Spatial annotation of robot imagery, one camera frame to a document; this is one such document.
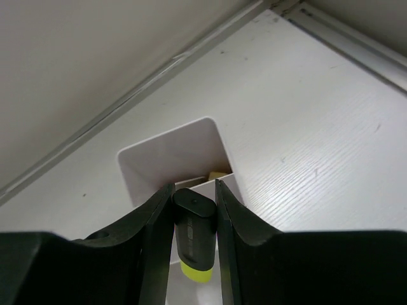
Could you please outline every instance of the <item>white wall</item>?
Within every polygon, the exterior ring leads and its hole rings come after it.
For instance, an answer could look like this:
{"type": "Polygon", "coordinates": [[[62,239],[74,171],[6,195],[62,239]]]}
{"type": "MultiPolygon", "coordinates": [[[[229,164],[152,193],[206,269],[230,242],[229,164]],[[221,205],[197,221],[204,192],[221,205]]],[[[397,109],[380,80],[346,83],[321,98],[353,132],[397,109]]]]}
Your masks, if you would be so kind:
{"type": "Polygon", "coordinates": [[[307,2],[407,56],[407,1],[308,0],[307,2]]]}
{"type": "Polygon", "coordinates": [[[0,3],[0,187],[245,0],[0,3]]]}

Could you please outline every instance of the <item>white table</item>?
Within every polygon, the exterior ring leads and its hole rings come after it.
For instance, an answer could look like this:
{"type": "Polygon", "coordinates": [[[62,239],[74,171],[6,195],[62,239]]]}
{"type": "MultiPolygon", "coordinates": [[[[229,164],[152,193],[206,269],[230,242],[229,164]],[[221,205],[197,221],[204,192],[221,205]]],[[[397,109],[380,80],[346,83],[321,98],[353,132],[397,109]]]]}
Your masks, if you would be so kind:
{"type": "Polygon", "coordinates": [[[2,206],[0,230],[84,238],[119,219],[119,149],[203,116],[279,229],[407,229],[406,97],[267,11],[2,206]]]}

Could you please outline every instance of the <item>marker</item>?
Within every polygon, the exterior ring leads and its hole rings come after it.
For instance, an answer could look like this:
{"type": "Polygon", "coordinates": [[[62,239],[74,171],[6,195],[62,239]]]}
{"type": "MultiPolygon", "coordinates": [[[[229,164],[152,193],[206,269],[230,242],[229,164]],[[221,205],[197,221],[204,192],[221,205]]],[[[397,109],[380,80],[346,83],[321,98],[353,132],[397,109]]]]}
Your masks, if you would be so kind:
{"type": "Polygon", "coordinates": [[[172,201],[181,269],[189,279],[207,283],[215,262],[216,204],[190,189],[179,189],[172,201]]]}

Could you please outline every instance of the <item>dark stain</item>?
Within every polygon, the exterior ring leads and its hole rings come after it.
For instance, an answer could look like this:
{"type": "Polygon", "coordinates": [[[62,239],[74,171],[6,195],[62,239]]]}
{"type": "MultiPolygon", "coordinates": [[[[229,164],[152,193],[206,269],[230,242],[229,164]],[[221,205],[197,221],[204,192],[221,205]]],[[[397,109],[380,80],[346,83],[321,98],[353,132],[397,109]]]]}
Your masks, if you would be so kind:
{"type": "Polygon", "coordinates": [[[381,127],[382,127],[382,124],[379,123],[379,124],[377,125],[377,127],[376,127],[375,133],[378,132],[381,127]]]}

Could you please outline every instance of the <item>yellow object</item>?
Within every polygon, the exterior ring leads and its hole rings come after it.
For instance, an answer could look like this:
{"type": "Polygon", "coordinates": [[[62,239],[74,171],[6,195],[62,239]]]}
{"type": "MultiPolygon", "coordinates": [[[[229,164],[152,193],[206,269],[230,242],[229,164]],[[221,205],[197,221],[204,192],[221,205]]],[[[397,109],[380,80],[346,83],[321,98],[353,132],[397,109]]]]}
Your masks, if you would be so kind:
{"type": "Polygon", "coordinates": [[[227,175],[227,173],[210,172],[208,181],[215,180],[215,179],[221,178],[226,175],[227,175]]]}
{"type": "Polygon", "coordinates": [[[207,283],[212,277],[212,269],[213,268],[210,268],[207,271],[195,270],[181,261],[181,270],[185,276],[190,280],[197,281],[198,283],[207,283]]]}

